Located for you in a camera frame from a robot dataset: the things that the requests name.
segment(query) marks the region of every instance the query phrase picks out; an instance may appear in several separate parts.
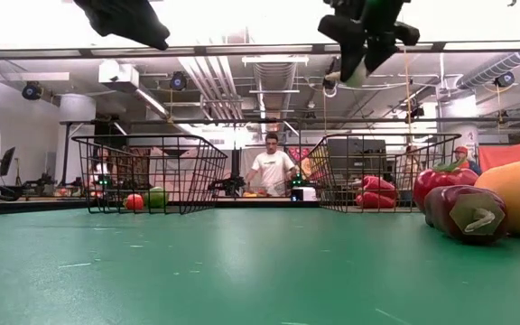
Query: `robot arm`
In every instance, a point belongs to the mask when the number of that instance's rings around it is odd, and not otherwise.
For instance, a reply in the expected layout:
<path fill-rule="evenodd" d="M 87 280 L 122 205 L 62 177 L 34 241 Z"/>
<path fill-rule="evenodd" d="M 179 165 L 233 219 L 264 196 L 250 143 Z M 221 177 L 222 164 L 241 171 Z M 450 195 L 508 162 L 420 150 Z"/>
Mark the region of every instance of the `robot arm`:
<path fill-rule="evenodd" d="M 397 39 L 409 46 L 419 41 L 416 28 L 396 21 L 403 4 L 410 0 L 323 1 L 335 14 L 322 18 L 319 32 L 340 45 L 342 62 L 340 72 L 329 79 L 338 76 L 354 87 L 398 52 Z"/>
<path fill-rule="evenodd" d="M 160 23 L 148 0 L 74 0 L 101 36 L 110 33 L 165 51 L 168 28 Z"/>

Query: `black wire basket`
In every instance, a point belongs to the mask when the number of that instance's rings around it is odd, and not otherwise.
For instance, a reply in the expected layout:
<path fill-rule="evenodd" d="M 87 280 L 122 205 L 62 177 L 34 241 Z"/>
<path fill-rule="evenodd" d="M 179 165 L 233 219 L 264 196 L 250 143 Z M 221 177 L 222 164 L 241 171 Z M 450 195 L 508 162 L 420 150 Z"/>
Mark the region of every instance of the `black wire basket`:
<path fill-rule="evenodd" d="M 341 212 L 416 211 L 416 177 L 426 168 L 452 163 L 458 138 L 446 134 L 324 136 L 308 154 L 320 206 Z"/>
<path fill-rule="evenodd" d="M 78 136 L 91 213 L 180 213 L 214 208 L 210 186 L 227 156 L 196 135 Z M 125 143 L 115 148 L 107 144 Z"/>

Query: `red bell pepper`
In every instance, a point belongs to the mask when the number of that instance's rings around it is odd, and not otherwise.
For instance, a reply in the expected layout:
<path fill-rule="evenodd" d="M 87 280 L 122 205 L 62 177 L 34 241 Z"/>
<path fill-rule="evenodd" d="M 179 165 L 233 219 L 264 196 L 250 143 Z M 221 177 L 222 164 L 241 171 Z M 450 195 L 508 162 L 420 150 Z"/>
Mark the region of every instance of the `red bell pepper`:
<path fill-rule="evenodd" d="M 466 244 L 492 244 L 508 230 L 505 202 L 491 190 L 437 187 L 426 196 L 424 207 L 429 225 Z"/>
<path fill-rule="evenodd" d="M 425 210 L 424 198 L 432 189 L 440 186 L 475 185 L 478 175 L 468 168 L 459 168 L 464 162 L 439 165 L 421 172 L 416 177 L 413 186 L 413 200 L 422 213 Z"/>
<path fill-rule="evenodd" d="M 357 196 L 357 204 L 363 209 L 392 209 L 396 200 L 374 192 L 364 192 Z"/>
<path fill-rule="evenodd" d="M 362 188 L 364 191 L 373 192 L 389 199 L 396 200 L 395 186 L 378 176 L 365 176 L 362 180 Z"/>

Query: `pillar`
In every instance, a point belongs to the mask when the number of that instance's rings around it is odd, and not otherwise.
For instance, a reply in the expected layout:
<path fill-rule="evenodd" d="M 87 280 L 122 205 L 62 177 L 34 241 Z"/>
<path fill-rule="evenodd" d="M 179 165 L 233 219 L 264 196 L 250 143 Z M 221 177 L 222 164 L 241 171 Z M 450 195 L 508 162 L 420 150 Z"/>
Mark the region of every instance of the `pillar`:
<path fill-rule="evenodd" d="M 92 97 L 68 94 L 61 96 L 60 102 L 60 121 L 91 121 L 96 118 L 96 100 Z M 78 127 L 77 124 L 71 126 L 70 133 Z M 96 128 L 93 125 L 83 125 L 73 136 L 92 136 Z M 55 178 L 59 181 L 63 176 L 63 164 L 65 153 L 65 127 L 60 127 L 58 131 L 58 151 L 55 163 Z M 81 146 L 82 158 L 87 157 L 88 148 L 85 145 Z M 81 163 L 79 159 L 79 143 L 70 140 L 68 148 L 68 159 L 66 161 L 67 169 L 65 181 L 71 183 L 76 180 L 76 177 L 81 177 Z"/>
<path fill-rule="evenodd" d="M 477 99 L 474 95 L 454 99 L 446 104 L 441 104 L 441 117 L 477 117 Z M 478 127 L 473 123 L 439 123 L 440 133 L 460 135 L 454 142 L 454 147 L 460 145 L 469 149 L 468 158 L 477 161 L 478 152 Z M 445 145 L 445 153 L 450 154 L 454 150 L 452 143 Z"/>

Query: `tripod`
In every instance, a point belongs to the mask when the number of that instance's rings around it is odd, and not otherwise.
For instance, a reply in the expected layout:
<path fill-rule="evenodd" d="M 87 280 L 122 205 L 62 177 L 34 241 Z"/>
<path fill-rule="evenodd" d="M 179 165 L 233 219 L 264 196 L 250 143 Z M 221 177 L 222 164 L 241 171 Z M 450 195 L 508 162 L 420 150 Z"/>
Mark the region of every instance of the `tripod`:
<path fill-rule="evenodd" d="M 15 186 L 22 186 L 22 178 L 19 177 L 19 158 L 15 158 L 15 164 L 17 165 L 17 173 L 15 175 Z"/>

